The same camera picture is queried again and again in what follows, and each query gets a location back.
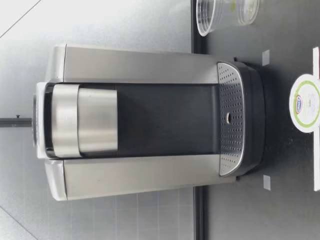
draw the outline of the grout line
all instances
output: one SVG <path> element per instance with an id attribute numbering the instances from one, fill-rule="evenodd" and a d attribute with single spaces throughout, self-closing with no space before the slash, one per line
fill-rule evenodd
<path id="1" fill-rule="evenodd" d="M 92 200 L 92 227 L 93 227 L 93 239 L 96 239 L 96 208 L 95 208 L 95 200 Z"/>
<path id="2" fill-rule="evenodd" d="M 0 206 L 0 209 L 3 210 L 10 218 L 12 218 L 20 227 L 22 227 L 33 239 L 39 240 L 36 238 L 35 235 L 33 235 L 28 229 L 26 229 L 17 219 L 15 219 L 7 210 L 5 210 L 2 206 Z"/>
<path id="3" fill-rule="evenodd" d="M 15 21 L 1 36 L 0 39 L 9 32 L 25 15 L 27 15 L 35 6 L 38 5 L 42 0 L 37 1 L 28 11 L 26 11 L 17 21 Z"/>
<path id="4" fill-rule="evenodd" d="M 72 226 L 72 217 L 73 217 L 73 214 L 72 214 L 72 201 L 70 202 L 70 227 L 71 227 L 71 240 L 73 238 L 73 226 Z"/>
<path id="5" fill-rule="evenodd" d="M 158 221 L 157 221 L 157 228 L 158 228 L 158 238 L 157 240 L 160 240 L 160 221 L 159 221 L 159 215 L 160 215 L 160 204 L 159 204 L 159 191 L 156 192 L 156 195 L 157 195 L 157 218 L 158 218 Z"/>
<path id="6" fill-rule="evenodd" d="M 22 223 L 26 223 L 26 157 L 25 157 L 25 142 L 22 141 L 22 179 L 23 179 L 23 218 Z"/>
<path id="7" fill-rule="evenodd" d="M 178 189 L 178 209 L 177 209 L 177 214 L 178 214 L 178 240 L 180 240 L 180 189 Z"/>
<path id="8" fill-rule="evenodd" d="M 139 197 L 138 193 L 136 193 L 136 238 L 140 239 L 139 236 Z"/>
<path id="9" fill-rule="evenodd" d="M 114 226 L 114 231 L 115 231 L 115 240 L 118 240 L 118 204 L 117 204 L 117 196 L 114 196 L 114 209 L 115 209 L 115 226 Z"/>
<path id="10" fill-rule="evenodd" d="M 46 223 L 46 227 L 47 227 L 47 236 L 48 236 L 48 239 L 49 239 L 49 188 L 47 187 L 46 188 L 46 208 L 47 208 L 47 211 L 46 211 L 46 214 L 47 214 L 47 223 Z"/>

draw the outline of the white label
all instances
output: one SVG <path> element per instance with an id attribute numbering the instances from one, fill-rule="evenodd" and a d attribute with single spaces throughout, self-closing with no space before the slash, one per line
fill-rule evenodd
<path id="1" fill-rule="evenodd" d="M 319 95 L 315 87 L 310 84 L 300 87 L 295 98 L 295 112 L 302 124 L 310 125 L 317 119 L 319 102 Z"/>

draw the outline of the perforated drip tray grate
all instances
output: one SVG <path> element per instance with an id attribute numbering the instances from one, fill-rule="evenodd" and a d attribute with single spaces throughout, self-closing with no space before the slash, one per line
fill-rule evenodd
<path id="1" fill-rule="evenodd" d="M 239 71 L 218 63 L 220 100 L 220 175 L 235 171 L 242 162 L 245 141 L 244 88 Z"/>

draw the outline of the black countertop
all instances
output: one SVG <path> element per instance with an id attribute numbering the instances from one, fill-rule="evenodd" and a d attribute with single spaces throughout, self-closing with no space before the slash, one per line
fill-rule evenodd
<path id="1" fill-rule="evenodd" d="M 320 236 L 320 192 L 314 192 L 313 136 L 299 132 L 289 113 L 294 81 L 313 72 L 320 46 L 320 1 L 264 0 L 255 22 L 210 33 L 208 54 L 254 66 L 263 82 L 266 128 L 261 164 L 235 184 L 207 188 L 205 236 L 211 240 L 315 240 Z M 270 64 L 262 66 L 262 52 Z M 271 177 L 271 191 L 263 188 Z"/>

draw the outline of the metal panel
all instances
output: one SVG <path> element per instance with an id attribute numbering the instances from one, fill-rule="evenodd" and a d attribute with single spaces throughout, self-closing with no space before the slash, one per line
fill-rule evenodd
<path id="1" fill-rule="evenodd" d="M 78 144 L 79 85 L 57 84 L 52 93 L 51 124 L 54 154 L 59 158 L 80 157 Z"/>
<path id="2" fill-rule="evenodd" d="M 64 161 L 46 159 L 44 166 L 53 198 L 57 201 L 67 200 Z"/>
<path id="3" fill-rule="evenodd" d="M 210 55 L 136 52 L 67 45 L 64 81 L 68 83 L 217 84 Z"/>
<path id="4" fill-rule="evenodd" d="M 222 184 L 220 155 L 72 159 L 64 161 L 68 200 Z"/>
<path id="5" fill-rule="evenodd" d="M 81 153 L 118 149 L 116 90 L 79 88 L 78 143 Z"/>

